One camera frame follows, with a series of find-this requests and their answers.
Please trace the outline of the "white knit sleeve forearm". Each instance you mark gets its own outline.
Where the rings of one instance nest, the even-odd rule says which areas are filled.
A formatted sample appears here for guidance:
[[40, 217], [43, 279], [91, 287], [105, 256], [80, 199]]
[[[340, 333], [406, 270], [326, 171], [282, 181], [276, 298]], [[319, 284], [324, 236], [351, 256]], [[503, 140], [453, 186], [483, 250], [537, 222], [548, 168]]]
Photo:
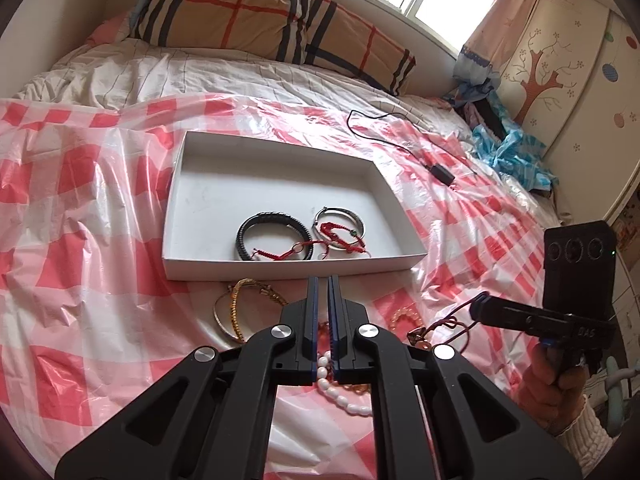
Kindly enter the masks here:
[[577, 415], [555, 440], [574, 457], [585, 479], [612, 450], [617, 437], [612, 438], [602, 427], [584, 394], [578, 408]]

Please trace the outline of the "person's right hand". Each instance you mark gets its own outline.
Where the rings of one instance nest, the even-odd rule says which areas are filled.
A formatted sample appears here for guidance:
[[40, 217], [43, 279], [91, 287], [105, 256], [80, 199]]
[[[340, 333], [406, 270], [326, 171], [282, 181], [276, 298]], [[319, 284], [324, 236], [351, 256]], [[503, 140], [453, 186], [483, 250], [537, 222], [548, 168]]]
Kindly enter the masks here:
[[585, 407], [586, 381], [587, 370], [583, 366], [572, 367], [559, 375], [548, 359], [547, 348], [536, 344], [515, 402], [542, 429], [558, 436]]

